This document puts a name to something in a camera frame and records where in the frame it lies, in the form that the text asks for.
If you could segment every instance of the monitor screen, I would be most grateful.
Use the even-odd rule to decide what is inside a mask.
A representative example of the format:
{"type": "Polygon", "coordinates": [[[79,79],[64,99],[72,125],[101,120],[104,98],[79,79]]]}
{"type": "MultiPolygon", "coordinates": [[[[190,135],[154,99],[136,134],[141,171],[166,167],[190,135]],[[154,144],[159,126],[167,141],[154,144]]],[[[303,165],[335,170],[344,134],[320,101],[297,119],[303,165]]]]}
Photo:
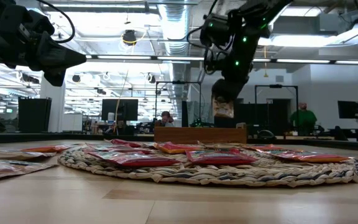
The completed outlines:
{"type": "MultiPolygon", "coordinates": [[[[105,99],[102,101],[102,120],[108,120],[110,112],[116,113],[117,108],[116,99],[105,99]]],[[[137,107],[138,100],[119,100],[117,111],[117,120],[119,121],[137,121],[137,107]]]]}
{"type": "Polygon", "coordinates": [[[339,118],[358,119],[358,102],[338,101],[339,118]]]}

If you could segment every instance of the wooden box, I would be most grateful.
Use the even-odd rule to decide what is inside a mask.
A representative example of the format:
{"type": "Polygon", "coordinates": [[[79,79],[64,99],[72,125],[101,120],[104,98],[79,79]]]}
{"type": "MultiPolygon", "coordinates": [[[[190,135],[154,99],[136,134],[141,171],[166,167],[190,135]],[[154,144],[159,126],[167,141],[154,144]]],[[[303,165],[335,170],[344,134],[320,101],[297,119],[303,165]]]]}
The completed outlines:
{"type": "Polygon", "coordinates": [[[247,130],[244,128],[168,128],[155,127],[155,142],[177,144],[202,143],[247,143],[247,130]]]}

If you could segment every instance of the man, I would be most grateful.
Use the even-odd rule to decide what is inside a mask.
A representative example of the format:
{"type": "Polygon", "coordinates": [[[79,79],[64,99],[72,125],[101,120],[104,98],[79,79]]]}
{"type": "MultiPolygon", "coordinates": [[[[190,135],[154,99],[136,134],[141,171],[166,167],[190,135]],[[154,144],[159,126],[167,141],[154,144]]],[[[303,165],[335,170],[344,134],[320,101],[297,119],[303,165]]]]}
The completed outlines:
{"type": "Polygon", "coordinates": [[[173,118],[168,111],[164,111],[161,113],[161,121],[156,122],[156,126],[163,126],[163,127],[174,127],[173,125],[173,118]]]}
{"type": "Polygon", "coordinates": [[[314,125],[316,124],[317,118],[314,113],[310,110],[307,110],[308,105],[306,103],[299,103],[299,124],[297,120],[297,113],[294,112],[291,115],[290,121],[291,124],[295,121],[295,126],[298,126],[298,135],[308,136],[314,130],[314,125]]]}

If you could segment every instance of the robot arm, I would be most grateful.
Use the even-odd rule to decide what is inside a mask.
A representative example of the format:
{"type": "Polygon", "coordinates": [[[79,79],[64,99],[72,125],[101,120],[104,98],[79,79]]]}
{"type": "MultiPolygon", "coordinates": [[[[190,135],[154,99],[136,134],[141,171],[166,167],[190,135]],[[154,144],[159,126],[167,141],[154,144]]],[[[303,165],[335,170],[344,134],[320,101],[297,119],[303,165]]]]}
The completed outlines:
{"type": "Polygon", "coordinates": [[[204,69],[212,74],[220,70],[212,94],[218,101],[234,101],[248,82],[252,61],[261,37],[269,37],[268,24],[274,21],[292,0],[248,0],[227,17],[210,14],[201,27],[200,41],[208,49],[214,44],[219,50],[204,56],[204,69]]]}
{"type": "Polygon", "coordinates": [[[54,32],[47,17],[0,0],[0,63],[42,70],[53,86],[61,86],[66,69],[86,62],[86,56],[57,44],[50,37],[54,32]]]}

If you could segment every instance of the round woven mat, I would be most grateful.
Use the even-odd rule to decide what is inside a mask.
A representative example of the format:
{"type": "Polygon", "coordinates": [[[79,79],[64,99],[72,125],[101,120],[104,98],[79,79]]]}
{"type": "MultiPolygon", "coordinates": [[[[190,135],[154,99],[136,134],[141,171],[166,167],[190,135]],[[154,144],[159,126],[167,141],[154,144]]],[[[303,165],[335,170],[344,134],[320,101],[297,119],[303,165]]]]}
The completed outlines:
{"type": "Polygon", "coordinates": [[[169,167],[121,167],[85,154],[82,149],[63,152],[59,163],[94,174],[130,179],[153,179],[155,182],[183,182],[187,184],[224,184],[251,187],[287,185],[318,185],[358,182],[358,160],[341,163],[288,162],[255,151],[242,150],[258,161],[241,166],[194,166],[184,154],[163,154],[154,150],[156,156],[174,158],[181,164],[169,167]]]}

